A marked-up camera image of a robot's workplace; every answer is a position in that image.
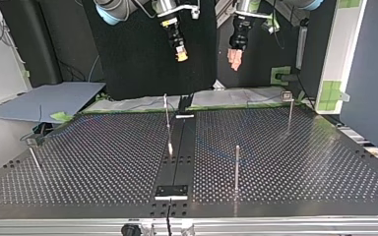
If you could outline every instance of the white cable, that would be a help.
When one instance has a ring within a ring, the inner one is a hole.
[[[147,15],[149,18],[153,19],[153,18],[156,16],[156,14],[154,14],[154,15],[150,15],[150,13],[149,13],[149,12],[147,11],[147,9],[143,6],[143,4],[141,4],[141,2],[139,2],[139,0],[134,0],[134,1],[137,3],[137,5],[140,6],[141,10],[143,10],[143,12],[146,13],[146,15]]]
[[[78,0],[75,0],[75,3],[77,3],[79,6],[83,7],[84,5],[80,3]]]
[[[97,60],[99,60],[99,55],[97,55],[96,59],[94,59],[94,64],[92,65],[91,71],[89,72],[88,83],[91,81],[92,74],[94,73]]]

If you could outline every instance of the black backdrop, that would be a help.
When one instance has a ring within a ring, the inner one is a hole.
[[[107,90],[112,98],[186,94],[209,89],[217,78],[215,1],[201,1],[194,21],[181,12],[181,29],[189,59],[175,60],[174,49],[157,19],[136,11],[125,23],[110,26],[98,15],[92,0],[83,2],[100,55]]]

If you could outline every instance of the metal rod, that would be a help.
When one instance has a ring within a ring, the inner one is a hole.
[[[36,167],[37,167],[38,169],[41,169],[41,166],[39,165],[38,159],[36,158],[35,151],[33,150],[32,147],[29,147],[29,150],[30,150],[30,152],[31,152],[32,159],[33,159],[33,161],[35,162]]]
[[[170,132],[170,119],[168,118],[168,102],[167,102],[167,94],[164,95],[164,108],[165,108],[165,119],[166,119],[166,127],[167,127],[167,134],[168,134],[168,153],[170,156],[173,155],[173,145],[171,144],[171,132]]]
[[[294,103],[294,99],[292,99],[291,102],[290,102],[289,126],[290,126],[290,121],[292,120],[293,103]]]
[[[238,194],[238,175],[239,175],[240,146],[235,147],[235,194]]]

